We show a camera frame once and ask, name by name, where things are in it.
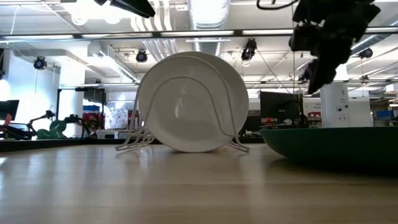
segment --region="wire stand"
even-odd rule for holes
[[[140,149],[142,147],[146,147],[148,146],[150,143],[152,143],[155,139],[155,137],[153,136],[153,134],[147,129],[146,124],[147,124],[147,120],[149,119],[149,115],[150,115],[150,111],[152,109],[152,106],[154,104],[154,98],[156,97],[156,94],[158,93],[158,91],[162,88],[162,86],[164,86],[166,83],[172,81],[172,80],[177,80],[177,79],[190,79],[193,80],[197,83],[199,83],[208,93],[208,95],[210,96],[211,99],[211,103],[213,105],[213,109],[215,111],[216,114],[216,118],[217,118],[217,123],[218,123],[218,127],[220,128],[220,131],[229,137],[232,137],[235,139],[236,142],[233,142],[233,140],[230,140],[229,143],[227,143],[226,145],[229,147],[232,147],[234,149],[237,149],[239,151],[243,151],[243,152],[249,152],[250,148],[247,146],[244,146],[240,143],[239,138],[238,138],[238,132],[236,131],[236,127],[235,127],[235,121],[234,121],[234,116],[233,116],[233,112],[232,112],[232,106],[231,106],[231,99],[229,96],[229,92],[228,89],[226,87],[226,83],[224,78],[221,76],[221,74],[217,71],[218,75],[220,76],[226,93],[227,93],[227,99],[228,99],[228,105],[229,105],[229,114],[231,116],[231,121],[232,121],[232,127],[233,127],[233,134],[228,134],[223,127],[221,126],[220,123],[220,115],[219,112],[216,109],[215,106],[215,101],[213,96],[210,93],[210,90],[207,88],[207,86],[205,84],[203,84],[201,81],[197,80],[196,78],[192,78],[192,77],[186,77],[186,76],[179,76],[179,77],[172,77],[169,78],[167,80],[165,80],[164,82],[162,82],[155,90],[154,94],[152,95],[152,98],[150,99],[150,103],[149,103],[149,107],[147,110],[147,113],[145,115],[145,120],[144,120],[144,125],[139,127],[138,130],[133,130],[133,122],[130,122],[129,125],[129,135],[127,136],[125,142],[123,144],[121,144],[120,146],[116,146],[116,151],[125,151],[125,150],[136,150],[136,149]],[[136,115],[136,111],[137,111],[137,105],[138,105],[138,99],[139,99],[139,94],[140,94],[140,90],[141,90],[141,85],[138,87],[137,90],[137,95],[136,95],[136,100],[135,100],[135,104],[134,104],[134,109],[133,109],[133,114],[132,117],[134,118]],[[134,142],[129,143],[130,140],[132,138],[135,138]]]

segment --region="white column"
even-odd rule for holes
[[[60,84],[74,85],[84,84],[84,82],[85,66],[72,59],[61,66]],[[77,114],[81,118],[83,115],[83,96],[83,92],[62,90],[58,118],[63,120],[70,114]],[[67,137],[81,137],[81,126],[68,124],[63,133]]]
[[[335,80],[347,80],[347,67],[336,69]],[[324,128],[350,127],[347,83],[325,85],[321,91],[322,126]]]

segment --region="plate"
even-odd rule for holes
[[[398,170],[398,127],[261,130],[267,145],[297,162]]]
[[[228,98],[218,73],[225,80],[239,132],[248,115],[248,93],[239,73],[224,60],[184,52],[162,60],[146,73],[138,90],[139,110],[143,119],[150,110],[146,125],[160,142],[183,152],[207,152],[233,138]]]

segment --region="dark green bowl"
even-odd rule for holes
[[[261,135],[294,161],[398,169],[398,127],[277,129]]]

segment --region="desk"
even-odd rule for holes
[[[306,168],[250,146],[0,153],[0,223],[398,223],[396,178]]]

